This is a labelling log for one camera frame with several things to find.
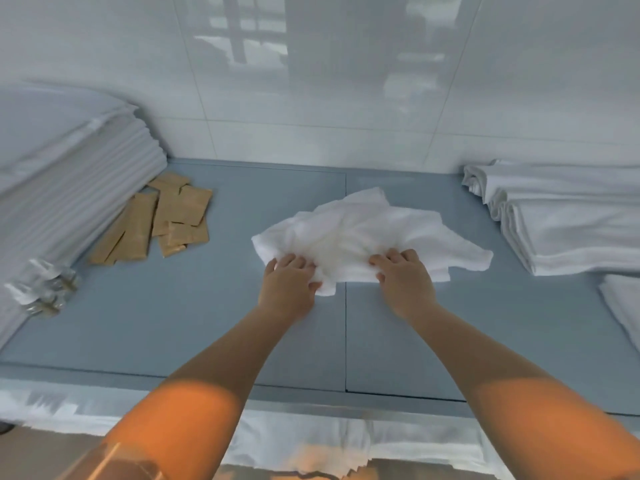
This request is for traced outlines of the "person's right hand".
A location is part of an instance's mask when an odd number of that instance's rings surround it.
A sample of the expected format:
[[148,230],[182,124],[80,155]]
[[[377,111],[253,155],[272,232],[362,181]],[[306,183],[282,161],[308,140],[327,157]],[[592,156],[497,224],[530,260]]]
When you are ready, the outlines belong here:
[[380,288],[389,308],[398,317],[412,322],[438,306],[436,291],[425,265],[414,249],[400,251],[403,262],[394,264],[386,254],[370,256],[369,264],[386,274]]

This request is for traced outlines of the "white towel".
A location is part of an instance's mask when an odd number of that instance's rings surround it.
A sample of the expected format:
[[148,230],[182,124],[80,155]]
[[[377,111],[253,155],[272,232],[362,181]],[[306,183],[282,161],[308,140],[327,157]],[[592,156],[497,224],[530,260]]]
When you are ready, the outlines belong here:
[[493,252],[482,249],[443,223],[432,210],[394,207],[379,187],[352,193],[301,211],[252,237],[263,263],[295,254],[316,266],[313,282],[318,296],[333,296],[339,283],[373,283],[378,271],[372,255],[389,249],[413,249],[433,282],[448,282],[449,269],[482,272]]
[[534,276],[640,273],[640,201],[507,201],[500,229]]
[[614,318],[640,354],[640,278],[606,274],[599,289]]
[[463,168],[462,185],[480,197],[492,220],[502,220],[508,201],[548,195],[640,197],[640,166],[531,165],[494,160]]

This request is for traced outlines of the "person's left forearm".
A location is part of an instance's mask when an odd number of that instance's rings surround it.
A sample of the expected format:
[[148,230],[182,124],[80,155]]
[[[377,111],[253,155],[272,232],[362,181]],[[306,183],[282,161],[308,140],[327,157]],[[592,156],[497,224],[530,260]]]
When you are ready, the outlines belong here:
[[212,480],[266,359],[310,308],[256,306],[55,480]]

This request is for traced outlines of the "folded white towel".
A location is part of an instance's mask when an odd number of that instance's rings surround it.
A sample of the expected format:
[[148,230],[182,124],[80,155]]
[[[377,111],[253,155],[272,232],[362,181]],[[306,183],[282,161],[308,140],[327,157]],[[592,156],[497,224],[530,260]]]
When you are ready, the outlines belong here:
[[640,166],[531,165],[494,160],[463,168],[462,185],[480,197],[492,220],[502,220],[508,201],[548,195],[640,197]]
[[614,318],[640,354],[640,278],[606,274],[599,289]]
[[500,229],[534,276],[640,273],[640,201],[507,201]]

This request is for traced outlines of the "stack of folded white sheets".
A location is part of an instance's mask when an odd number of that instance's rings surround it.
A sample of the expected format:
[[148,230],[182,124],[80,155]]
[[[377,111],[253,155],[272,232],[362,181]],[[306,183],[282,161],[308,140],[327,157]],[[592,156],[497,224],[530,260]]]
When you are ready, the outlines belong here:
[[28,320],[6,284],[37,288],[32,259],[73,265],[166,169],[136,110],[87,88],[0,85],[0,351]]

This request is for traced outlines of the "clear plastic wrapped packet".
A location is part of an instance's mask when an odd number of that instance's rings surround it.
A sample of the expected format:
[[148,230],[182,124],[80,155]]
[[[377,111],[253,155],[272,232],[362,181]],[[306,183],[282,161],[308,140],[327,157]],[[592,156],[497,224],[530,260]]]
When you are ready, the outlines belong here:
[[79,276],[75,269],[46,261],[41,258],[29,259],[40,281],[58,294],[73,294],[79,287]]
[[4,288],[27,317],[54,316],[65,306],[64,299],[48,288],[25,282],[7,282]]

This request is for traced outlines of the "pile of brown paper packets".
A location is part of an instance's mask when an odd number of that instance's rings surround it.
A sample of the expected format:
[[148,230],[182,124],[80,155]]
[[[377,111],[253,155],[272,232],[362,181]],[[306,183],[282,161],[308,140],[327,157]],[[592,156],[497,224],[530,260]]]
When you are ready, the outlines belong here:
[[89,264],[146,260],[154,239],[164,258],[209,242],[206,213],[212,189],[194,186],[190,178],[170,171],[149,181],[147,187],[149,191],[136,193],[108,227],[94,246]]

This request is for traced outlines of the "person's right forearm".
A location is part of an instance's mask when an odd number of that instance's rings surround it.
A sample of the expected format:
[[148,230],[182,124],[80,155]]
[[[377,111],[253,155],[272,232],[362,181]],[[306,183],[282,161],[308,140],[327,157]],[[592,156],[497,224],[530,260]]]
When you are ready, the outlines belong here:
[[516,480],[640,480],[640,440],[570,387],[437,303],[398,314],[445,366]]

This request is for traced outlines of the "person's left hand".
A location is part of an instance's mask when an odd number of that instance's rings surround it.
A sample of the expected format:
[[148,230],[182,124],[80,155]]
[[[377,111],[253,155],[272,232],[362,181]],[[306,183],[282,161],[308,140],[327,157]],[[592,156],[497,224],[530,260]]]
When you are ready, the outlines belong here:
[[308,315],[315,302],[315,297],[309,296],[308,284],[315,282],[316,265],[306,259],[304,269],[292,268],[295,256],[277,258],[274,272],[262,279],[257,305],[262,313],[289,325]]

